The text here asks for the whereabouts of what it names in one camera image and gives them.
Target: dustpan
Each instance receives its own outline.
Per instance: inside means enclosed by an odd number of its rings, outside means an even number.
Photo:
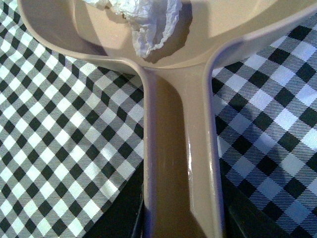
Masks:
[[[125,19],[80,0],[18,0],[47,47],[120,72],[144,86],[145,237],[225,236],[210,74],[285,35],[315,0],[184,0],[164,48],[147,60]]]

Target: checkered tablecloth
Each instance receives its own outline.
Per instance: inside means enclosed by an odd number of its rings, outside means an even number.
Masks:
[[[317,238],[317,15],[213,72],[222,173],[295,238]],[[58,54],[0,2],[0,235],[82,237],[143,159],[143,89]]]
[[[222,173],[296,238],[317,237],[317,15],[214,70]]]
[[[143,159],[141,80],[39,44],[0,2],[0,234],[82,237]]]

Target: paper tissue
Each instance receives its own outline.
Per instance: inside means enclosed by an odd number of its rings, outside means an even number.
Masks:
[[[174,32],[182,8],[181,0],[84,1],[99,9],[110,3],[116,14],[123,14],[131,26],[135,52],[142,58],[163,47]]]

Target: black and white gingham fabric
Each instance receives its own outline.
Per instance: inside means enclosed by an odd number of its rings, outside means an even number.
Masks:
[[[141,80],[65,57],[0,2],[0,236],[82,237],[143,159]]]
[[[317,15],[213,72],[222,172],[295,238],[317,238]],[[0,235],[82,237],[143,157],[131,75],[65,57],[0,3]]]
[[[222,172],[296,238],[317,238],[317,15],[213,72]]]

